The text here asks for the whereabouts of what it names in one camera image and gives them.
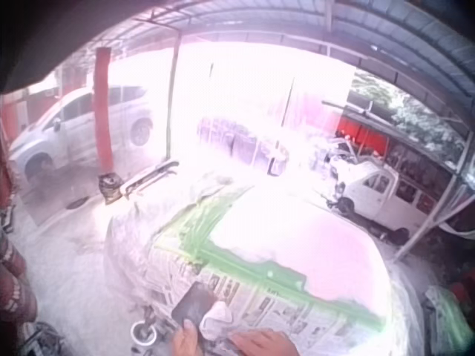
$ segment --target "drain cover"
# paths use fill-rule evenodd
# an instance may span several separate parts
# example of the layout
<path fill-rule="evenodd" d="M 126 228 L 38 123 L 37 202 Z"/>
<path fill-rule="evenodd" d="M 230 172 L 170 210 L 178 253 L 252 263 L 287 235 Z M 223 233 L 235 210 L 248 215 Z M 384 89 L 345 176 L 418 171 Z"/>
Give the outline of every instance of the drain cover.
<path fill-rule="evenodd" d="M 68 210 L 77 209 L 79 206 L 81 206 L 85 202 L 87 202 L 88 199 L 89 199 L 89 197 L 84 197 L 84 198 L 80 198 L 78 200 L 74 200 L 73 202 L 70 202 L 68 205 L 66 205 L 66 209 L 68 209 Z"/>

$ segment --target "tire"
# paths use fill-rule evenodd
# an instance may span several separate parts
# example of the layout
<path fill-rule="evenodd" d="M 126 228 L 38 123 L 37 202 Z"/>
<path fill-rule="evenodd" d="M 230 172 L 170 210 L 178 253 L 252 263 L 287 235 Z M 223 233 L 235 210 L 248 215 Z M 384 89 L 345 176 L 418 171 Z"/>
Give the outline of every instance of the tire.
<path fill-rule="evenodd" d="M 144 146 L 151 136 L 152 124 L 149 119 L 140 119 L 131 129 L 131 141 L 135 146 Z"/>
<path fill-rule="evenodd" d="M 355 203 L 348 198 L 340 198 L 337 208 L 344 217 L 351 217 L 355 213 Z"/>
<path fill-rule="evenodd" d="M 48 180 L 53 170 L 54 164 L 51 157 L 47 154 L 39 154 L 28 161 L 24 169 L 24 175 L 30 185 L 37 187 Z"/>
<path fill-rule="evenodd" d="M 406 228 L 398 228 L 391 232 L 388 238 L 394 245 L 402 246 L 409 240 L 409 231 Z"/>

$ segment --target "foliage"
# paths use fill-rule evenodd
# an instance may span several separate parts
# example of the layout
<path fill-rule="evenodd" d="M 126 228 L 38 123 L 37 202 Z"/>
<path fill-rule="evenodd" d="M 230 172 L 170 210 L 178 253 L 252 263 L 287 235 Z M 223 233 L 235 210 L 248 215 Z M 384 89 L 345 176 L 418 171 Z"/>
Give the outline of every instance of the foliage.
<path fill-rule="evenodd" d="M 446 120 L 410 94 L 384 80 L 357 70 L 352 89 L 374 102 L 395 109 L 395 126 L 449 166 L 456 166 L 464 147 L 464 139 Z"/>

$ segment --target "person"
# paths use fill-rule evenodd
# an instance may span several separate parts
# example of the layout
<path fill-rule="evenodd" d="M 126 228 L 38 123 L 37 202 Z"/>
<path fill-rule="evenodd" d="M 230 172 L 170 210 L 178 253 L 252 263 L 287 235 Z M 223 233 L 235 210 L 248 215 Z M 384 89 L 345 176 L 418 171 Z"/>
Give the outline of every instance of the person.
<path fill-rule="evenodd" d="M 229 339 L 245 356 L 300 356 L 293 342 L 283 333 L 256 330 L 231 334 Z M 203 356 L 198 345 L 198 331 L 190 320 L 173 336 L 173 356 Z"/>

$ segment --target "metal roof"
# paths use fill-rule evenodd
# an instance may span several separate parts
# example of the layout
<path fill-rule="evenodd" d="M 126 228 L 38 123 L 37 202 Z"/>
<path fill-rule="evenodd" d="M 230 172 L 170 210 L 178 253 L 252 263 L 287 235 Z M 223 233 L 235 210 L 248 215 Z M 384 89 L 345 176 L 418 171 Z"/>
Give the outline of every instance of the metal roof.
<path fill-rule="evenodd" d="M 86 50 L 112 46 L 130 55 L 170 47 L 177 31 L 184 43 L 297 47 L 367 70 L 473 129 L 474 43 L 425 10 L 401 0 L 181 0 L 134 16 Z"/>

